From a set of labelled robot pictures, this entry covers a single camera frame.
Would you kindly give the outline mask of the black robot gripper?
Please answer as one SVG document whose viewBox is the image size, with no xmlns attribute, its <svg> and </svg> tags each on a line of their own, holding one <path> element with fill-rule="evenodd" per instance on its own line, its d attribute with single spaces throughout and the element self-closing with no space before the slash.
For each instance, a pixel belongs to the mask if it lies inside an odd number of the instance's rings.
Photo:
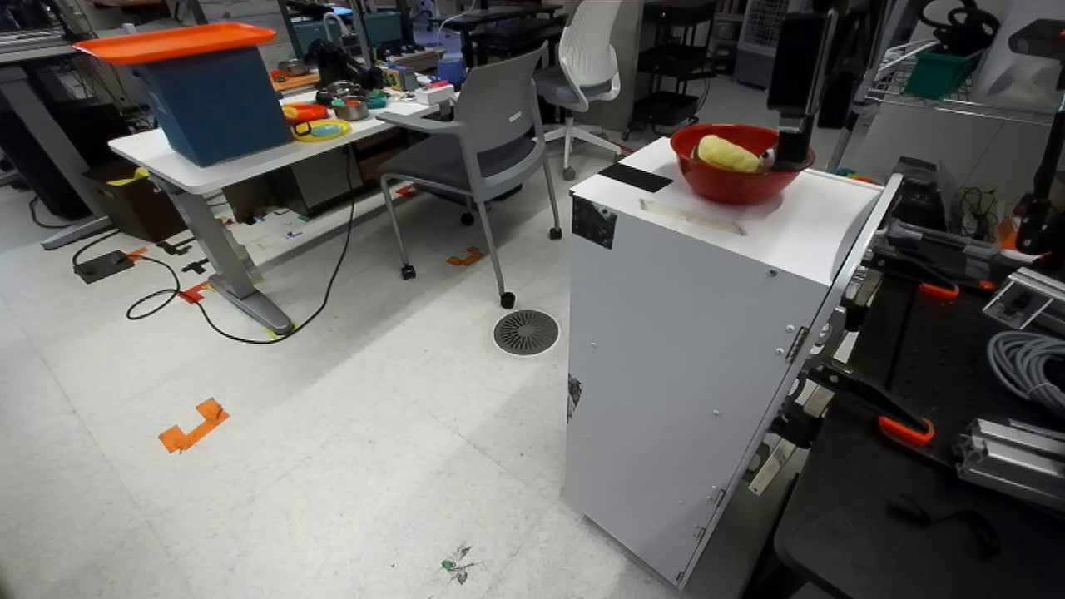
<svg viewBox="0 0 1065 599">
<path fill-rule="evenodd" d="M 835 11 L 789 13 L 779 30 L 768 107 L 779 115 L 774 169 L 802 169 L 818 116 Z"/>
</svg>

